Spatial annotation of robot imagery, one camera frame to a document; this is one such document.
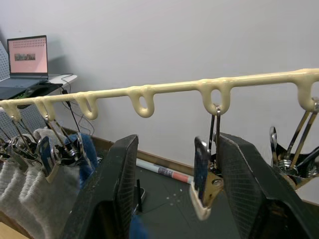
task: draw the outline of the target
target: white wall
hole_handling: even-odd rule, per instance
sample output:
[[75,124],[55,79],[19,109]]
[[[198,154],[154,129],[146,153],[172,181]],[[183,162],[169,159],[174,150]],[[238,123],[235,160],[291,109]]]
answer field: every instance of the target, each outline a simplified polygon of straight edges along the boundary
[[[46,34],[50,72],[77,74],[73,92],[113,89],[318,67],[318,9],[314,0],[3,0],[0,36]],[[303,114],[294,85],[233,89],[231,100],[222,131],[267,157],[269,127],[287,146]],[[156,95],[148,119],[127,97],[98,104],[96,136],[137,133],[149,153],[192,165],[194,137],[208,138],[198,92]],[[57,111],[75,128],[70,114]],[[304,151],[317,146],[318,122],[313,128]]]

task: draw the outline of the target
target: laptop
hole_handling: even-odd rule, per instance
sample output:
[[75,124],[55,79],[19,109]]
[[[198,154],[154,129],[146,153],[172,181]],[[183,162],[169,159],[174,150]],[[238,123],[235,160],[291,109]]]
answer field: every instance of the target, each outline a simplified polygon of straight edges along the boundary
[[48,80],[46,36],[8,39],[10,77],[0,81],[0,100],[12,99]]

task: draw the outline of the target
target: gray floor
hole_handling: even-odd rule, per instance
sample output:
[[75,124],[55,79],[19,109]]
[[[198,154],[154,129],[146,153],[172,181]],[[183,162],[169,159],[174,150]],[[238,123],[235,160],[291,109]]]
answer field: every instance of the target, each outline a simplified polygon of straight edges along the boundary
[[227,199],[220,194],[208,220],[198,220],[189,184],[137,167],[136,179],[146,190],[139,214],[151,239],[239,239]]

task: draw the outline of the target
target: laptop screen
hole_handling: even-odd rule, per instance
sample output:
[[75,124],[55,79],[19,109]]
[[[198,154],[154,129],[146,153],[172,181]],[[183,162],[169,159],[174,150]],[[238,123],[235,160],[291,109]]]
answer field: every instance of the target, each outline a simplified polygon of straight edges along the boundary
[[8,40],[10,73],[46,73],[46,36]]

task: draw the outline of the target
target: cream drying rack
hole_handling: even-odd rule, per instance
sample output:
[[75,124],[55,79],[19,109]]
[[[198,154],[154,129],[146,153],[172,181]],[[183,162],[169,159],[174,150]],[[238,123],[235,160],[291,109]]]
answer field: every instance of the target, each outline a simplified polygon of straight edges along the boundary
[[[203,79],[198,81],[179,82],[159,85],[132,86],[122,89],[78,92],[67,95],[43,96],[27,99],[3,100],[0,106],[15,121],[21,119],[17,106],[35,104],[41,115],[48,117],[49,121],[55,119],[53,103],[76,100],[82,113],[90,120],[98,116],[96,100],[100,98],[112,98],[128,96],[133,107],[141,117],[152,116],[155,110],[154,95],[182,91],[199,91],[202,95],[205,109],[216,115],[216,104],[211,101],[211,92],[219,90],[221,94],[221,114],[227,112],[230,106],[230,91],[234,87],[269,85],[280,83],[294,83],[298,88],[298,101],[300,106],[309,112],[315,109],[315,103],[311,97],[311,88],[314,82],[319,81],[319,68],[302,69],[290,72],[260,74],[240,77],[221,77],[216,79]],[[140,97],[144,97],[147,107],[140,103]]]

